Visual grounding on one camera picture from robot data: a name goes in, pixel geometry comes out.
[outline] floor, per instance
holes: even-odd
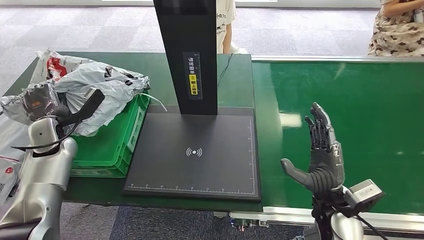
[[[233,41],[252,55],[365,56],[376,9],[238,8]],[[152,7],[0,7],[0,96],[36,51],[164,52]],[[210,212],[64,203],[63,240],[279,239],[300,227],[236,232]]]

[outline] white cable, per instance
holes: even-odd
[[[153,97],[153,96],[151,96],[151,95],[149,95],[149,94],[146,94],[146,93],[140,93],[141,95],[144,95],[144,96],[147,96],[147,97],[149,97],[149,98],[152,98],[152,99],[154,99],[154,100],[156,100],[156,101],[158,101],[159,103],[160,103],[160,105],[162,105],[162,108],[165,110],[165,112],[168,112],[168,110],[167,110],[167,108],[162,104],[162,102],[161,101],[159,101],[157,98],[155,98],[155,97]]]

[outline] white shirt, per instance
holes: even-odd
[[[227,25],[236,19],[235,0],[216,0],[216,52],[224,52],[224,38],[227,34]]]

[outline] green table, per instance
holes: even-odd
[[[150,94],[176,105],[163,53],[66,52],[148,75]],[[218,75],[228,56],[218,56]],[[124,179],[71,178],[65,200],[231,212],[234,218],[310,224],[311,193],[284,175],[287,157],[306,170],[312,102],[329,113],[343,146],[350,187],[372,179],[385,197],[364,214],[381,229],[424,230],[424,81],[421,58],[260,58],[234,55],[221,79],[218,104],[255,107],[262,203],[121,195]],[[29,81],[35,63],[7,94]]]

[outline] floral dress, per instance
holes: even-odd
[[[380,0],[381,5],[393,0]],[[369,56],[424,57],[424,23],[414,22],[414,12],[385,17],[383,8],[375,17]]]

